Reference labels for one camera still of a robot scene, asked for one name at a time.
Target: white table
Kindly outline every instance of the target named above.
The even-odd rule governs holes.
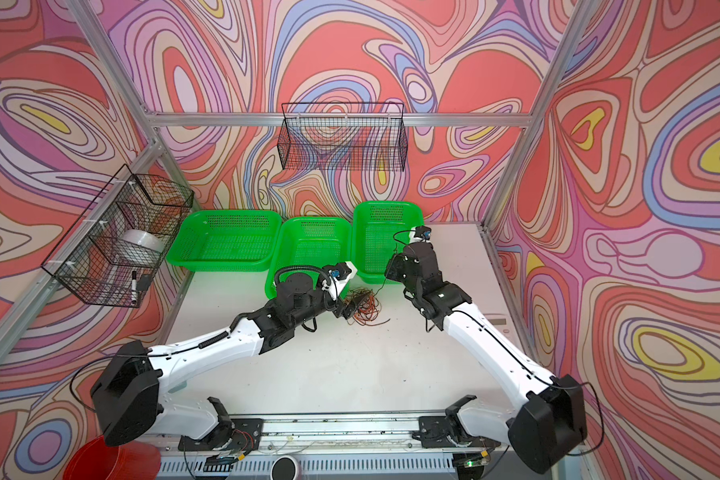
[[[432,243],[444,279],[459,284],[489,319],[506,319],[514,333],[477,226],[433,225]],[[237,313],[263,306],[265,281],[266,272],[195,274],[168,342],[223,328]],[[361,285],[354,280],[350,287]],[[508,403],[456,340],[424,331],[401,284],[387,282],[378,298],[379,321],[391,319],[382,326],[348,326],[324,313],[317,332],[298,328],[275,350],[194,377],[176,397],[214,396],[233,415],[442,411],[470,393]]]

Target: black wire basket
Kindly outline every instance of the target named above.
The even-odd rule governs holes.
[[[284,170],[404,171],[408,134],[398,102],[282,104]]]
[[[52,251],[43,269],[84,303],[137,308],[192,209],[194,193],[159,175],[130,174],[118,183],[114,201],[89,220],[94,224],[72,253],[53,261]]]

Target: red wire bundle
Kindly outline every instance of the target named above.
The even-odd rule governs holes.
[[[352,290],[347,295],[347,302],[353,301],[358,296],[366,295],[364,301],[358,305],[358,309],[355,311],[354,319],[355,322],[362,326],[377,326],[384,325],[389,320],[381,323],[373,323],[378,318],[378,314],[382,312],[382,304],[376,298],[375,292],[369,288],[357,288]]]

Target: red plastic bin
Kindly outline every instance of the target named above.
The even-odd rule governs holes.
[[[98,437],[72,456],[64,480],[154,480],[159,470],[157,447],[142,442],[108,447]]]

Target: psychedelic wallpaper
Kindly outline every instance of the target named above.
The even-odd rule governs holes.
[[[63,5],[0,2],[0,318],[146,144]],[[154,341],[183,277],[163,267],[138,310],[54,295],[0,367],[0,478],[60,478],[98,428],[69,394],[71,373],[131,339]]]
[[[490,224],[537,353],[600,476],[720,478],[720,1],[606,0],[544,121]]]
[[[401,101],[411,112],[528,112],[568,2],[96,3],[146,107],[277,112],[287,101]],[[404,173],[282,172],[278,128],[164,128],[204,207],[351,217],[409,200],[482,221],[517,128],[411,128]]]

